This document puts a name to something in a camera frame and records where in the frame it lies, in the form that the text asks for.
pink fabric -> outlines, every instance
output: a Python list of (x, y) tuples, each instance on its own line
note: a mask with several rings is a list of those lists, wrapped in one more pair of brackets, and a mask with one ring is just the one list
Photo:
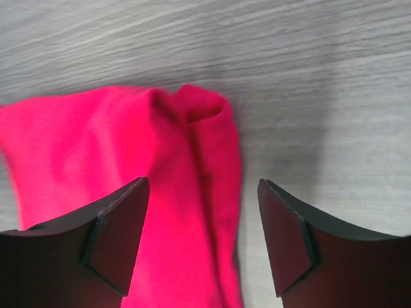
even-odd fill
[(138, 176), (150, 202), (123, 308), (237, 308), (239, 140), (229, 102), (185, 86), (106, 87), (0, 109), (23, 228)]

folded cloth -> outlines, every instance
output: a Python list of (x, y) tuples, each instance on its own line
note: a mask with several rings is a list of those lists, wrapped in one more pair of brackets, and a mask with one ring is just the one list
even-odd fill
[(0, 108), (0, 148), (23, 228), (148, 177), (123, 308), (241, 307), (240, 150), (223, 96), (187, 85), (172, 95), (105, 87), (31, 98)]

gray wooden surface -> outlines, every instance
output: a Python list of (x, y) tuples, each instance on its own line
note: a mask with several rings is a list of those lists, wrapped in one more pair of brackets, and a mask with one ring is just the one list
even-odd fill
[[(0, 0), (0, 102), (113, 83), (223, 92), (242, 137), (246, 307), (280, 307), (259, 178), (411, 233), (410, 12), (407, 0)], [(6, 229), (16, 218), (0, 172)]]

